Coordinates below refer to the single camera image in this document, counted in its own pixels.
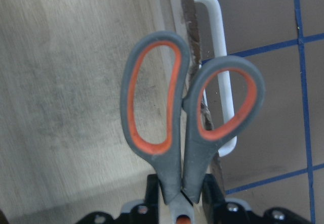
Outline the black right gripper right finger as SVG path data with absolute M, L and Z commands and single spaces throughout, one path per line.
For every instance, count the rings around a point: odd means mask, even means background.
M 225 205 L 225 198 L 212 174 L 205 175 L 201 194 L 207 223 L 222 223 L 221 211 Z

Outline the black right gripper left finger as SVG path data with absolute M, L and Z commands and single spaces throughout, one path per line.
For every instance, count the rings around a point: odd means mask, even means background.
M 159 223 L 159 181 L 156 174 L 147 176 L 147 186 L 145 193 L 145 223 Z

